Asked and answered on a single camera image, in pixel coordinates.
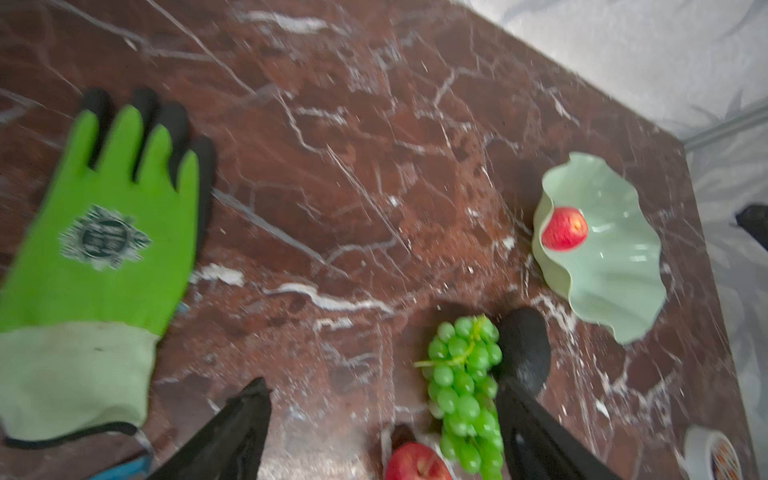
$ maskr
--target apple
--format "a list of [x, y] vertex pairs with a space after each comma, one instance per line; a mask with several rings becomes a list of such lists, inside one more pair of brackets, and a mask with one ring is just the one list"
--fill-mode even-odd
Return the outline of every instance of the apple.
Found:
[[541, 244], [550, 250], [572, 250], [587, 239], [589, 226], [584, 215], [573, 207], [557, 207], [541, 234]]
[[421, 443], [406, 443], [392, 453], [384, 480], [452, 480], [440, 455]]

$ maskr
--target table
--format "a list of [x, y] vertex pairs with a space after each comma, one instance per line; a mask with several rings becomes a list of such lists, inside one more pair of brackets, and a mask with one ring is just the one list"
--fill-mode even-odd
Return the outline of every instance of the table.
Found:
[[[380, 478], [381, 431], [426, 422], [411, 363], [437, 322], [532, 305], [553, 346], [538, 400], [621, 477], [684, 478], [699, 423], [756, 478], [683, 148], [577, 76], [439, 0], [51, 0], [2, 18], [4, 274], [86, 86], [125, 102], [149, 85], [217, 146], [198, 268], [246, 282], [190, 285], [159, 346], [144, 427], [159, 462], [265, 376], [262, 479]], [[570, 151], [632, 182], [661, 237], [667, 304], [626, 347], [531, 256], [541, 175]], [[0, 473], [77, 478], [130, 445], [3, 448]]]

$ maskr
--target work glove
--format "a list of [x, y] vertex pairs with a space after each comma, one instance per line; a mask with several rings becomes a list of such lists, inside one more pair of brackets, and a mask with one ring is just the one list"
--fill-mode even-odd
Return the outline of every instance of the work glove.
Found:
[[155, 346], [187, 288], [207, 222], [215, 150], [187, 149], [187, 112], [148, 88], [112, 122], [82, 98], [46, 198], [0, 290], [0, 420], [44, 446], [135, 432]]

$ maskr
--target grape bunch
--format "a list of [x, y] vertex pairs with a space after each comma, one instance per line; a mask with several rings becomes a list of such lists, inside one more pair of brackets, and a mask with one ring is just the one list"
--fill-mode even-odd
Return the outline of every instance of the grape bunch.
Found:
[[429, 381], [429, 411], [442, 419], [440, 450], [458, 458], [467, 473], [502, 478], [504, 442], [494, 398], [498, 384], [488, 369], [502, 361], [498, 329], [485, 315], [444, 322], [429, 344], [429, 360], [414, 365]]

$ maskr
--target light green bowl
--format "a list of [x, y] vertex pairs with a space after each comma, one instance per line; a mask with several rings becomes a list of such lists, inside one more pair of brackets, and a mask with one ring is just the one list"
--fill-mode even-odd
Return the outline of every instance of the light green bowl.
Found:
[[[534, 215], [533, 255], [547, 284], [585, 322], [610, 329], [619, 343], [645, 335], [667, 298], [661, 281], [661, 242], [643, 217], [637, 190], [602, 158], [573, 152], [541, 180]], [[541, 244], [556, 207], [577, 208], [589, 234], [573, 250]]]

